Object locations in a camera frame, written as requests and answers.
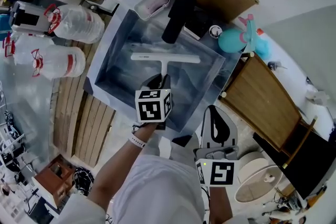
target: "forearm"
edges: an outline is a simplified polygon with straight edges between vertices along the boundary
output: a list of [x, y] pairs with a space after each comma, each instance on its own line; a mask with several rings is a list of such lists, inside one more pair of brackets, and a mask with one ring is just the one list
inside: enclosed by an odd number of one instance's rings
[[[155, 128], [156, 124], [149, 124], [137, 130], [134, 135], [147, 142]], [[99, 171], [88, 199], [106, 211], [110, 200], [121, 188], [141, 150], [141, 148], [127, 141]]]
[[222, 224], [232, 218], [230, 201], [225, 188], [210, 188], [210, 222]]

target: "gray pants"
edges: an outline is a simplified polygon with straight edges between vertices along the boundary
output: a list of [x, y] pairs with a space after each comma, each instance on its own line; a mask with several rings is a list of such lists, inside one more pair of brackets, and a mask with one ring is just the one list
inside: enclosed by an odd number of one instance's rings
[[[160, 155], [159, 142], [161, 138], [162, 137], [160, 135], [154, 134], [152, 138], [148, 141], [147, 145], [142, 150], [141, 154], [159, 156]], [[192, 138], [185, 147], [181, 147], [172, 142], [170, 142], [170, 145], [172, 150], [170, 152], [169, 159], [196, 169], [194, 159], [195, 155], [193, 152], [193, 149], [199, 148], [198, 138], [196, 134], [192, 136]]]

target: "white marker cube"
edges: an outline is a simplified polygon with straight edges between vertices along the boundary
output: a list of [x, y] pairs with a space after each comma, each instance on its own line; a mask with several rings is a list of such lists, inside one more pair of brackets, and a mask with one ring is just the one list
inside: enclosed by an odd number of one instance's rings
[[164, 122], [172, 111], [172, 96], [170, 89], [139, 90], [135, 92], [135, 108], [138, 121]]
[[202, 186], [225, 187], [237, 182], [238, 162], [228, 159], [199, 159], [196, 162]]

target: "white sleeve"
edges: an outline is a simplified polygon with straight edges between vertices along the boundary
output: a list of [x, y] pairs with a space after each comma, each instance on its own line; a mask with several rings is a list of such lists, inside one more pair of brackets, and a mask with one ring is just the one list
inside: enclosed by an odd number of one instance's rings
[[52, 224], [105, 224], [104, 209], [84, 195], [72, 194], [57, 219]]
[[237, 215], [225, 221], [223, 224], [249, 224], [249, 223], [246, 217]]

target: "white squeegee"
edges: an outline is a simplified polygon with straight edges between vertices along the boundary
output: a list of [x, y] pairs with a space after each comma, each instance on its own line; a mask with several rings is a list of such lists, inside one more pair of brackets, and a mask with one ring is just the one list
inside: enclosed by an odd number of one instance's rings
[[161, 76], [162, 79], [167, 75], [168, 62], [191, 62], [200, 63], [198, 55], [185, 55], [185, 54], [144, 54], [134, 52], [131, 56], [135, 61], [160, 61], [161, 62]]

